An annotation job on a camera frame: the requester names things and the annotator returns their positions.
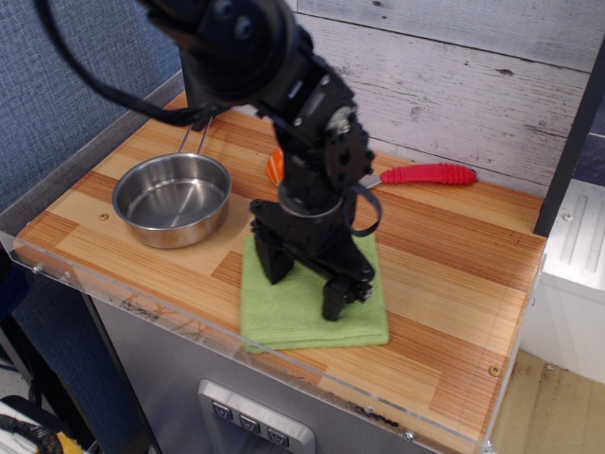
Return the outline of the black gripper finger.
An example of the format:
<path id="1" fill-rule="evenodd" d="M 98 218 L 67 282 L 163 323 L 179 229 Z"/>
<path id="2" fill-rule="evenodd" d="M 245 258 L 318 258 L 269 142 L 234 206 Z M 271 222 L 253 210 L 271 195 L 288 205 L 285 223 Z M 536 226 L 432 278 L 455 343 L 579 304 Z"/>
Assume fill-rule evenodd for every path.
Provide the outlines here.
<path id="1" fill-rule="evenodd" d="M 254 241 L 265 276 L 272 285 L 279 283 L 292 270 L 293 258 L 285 251 L 279 240 L 270 236 L 255 234 Z"/>
<path id="2" fill-rule="evenodd" d="M 353 301 L 350 286 L 351 282 L 347 278 L 334 278 L 325 284 L 323 288 L 322 317 L 326 321 L 337 321 L 343 307 Z"/>

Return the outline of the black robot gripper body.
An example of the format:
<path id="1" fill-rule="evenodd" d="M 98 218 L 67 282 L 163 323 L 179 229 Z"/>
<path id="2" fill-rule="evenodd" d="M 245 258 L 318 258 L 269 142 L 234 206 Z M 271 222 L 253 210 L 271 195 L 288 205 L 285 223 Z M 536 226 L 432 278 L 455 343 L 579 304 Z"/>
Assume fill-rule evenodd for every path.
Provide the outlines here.
<path id="1" fill-rule="evenodd" d="M 355 198 L 346 198 L 323 213 L 304 216 L 278 202 L 256 199 L 250 205 L 251 228 L 254 234 L 279 240 L 294 263 L 302 263 L 326 281 L 349 279 L 353 301 L 364 302 L 372 295 L 374 269 L 354 238 L 373 234 L 376 226 L 352 227 L 355 204 Z"/>

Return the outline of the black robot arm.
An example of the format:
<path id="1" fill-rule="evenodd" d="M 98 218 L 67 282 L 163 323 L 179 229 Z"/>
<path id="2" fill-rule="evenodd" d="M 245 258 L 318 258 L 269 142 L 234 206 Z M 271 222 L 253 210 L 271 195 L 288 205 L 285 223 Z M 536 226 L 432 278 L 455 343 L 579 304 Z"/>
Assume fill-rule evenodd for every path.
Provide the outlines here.
<path id="1" fill-rule="evenodd" d="M 201 107 L 250 105 L 269 118 L 285 158 L 275 202 L 251 203 L 267 279 L 295 263 L 325 280 L 322 315 L 336 320 L 372 293 L 354 244 L 356 202 L 374 155 L 353 91 L 313 49 L 283 1 L 148 1 L 150 21 L 179 48 Z"/>

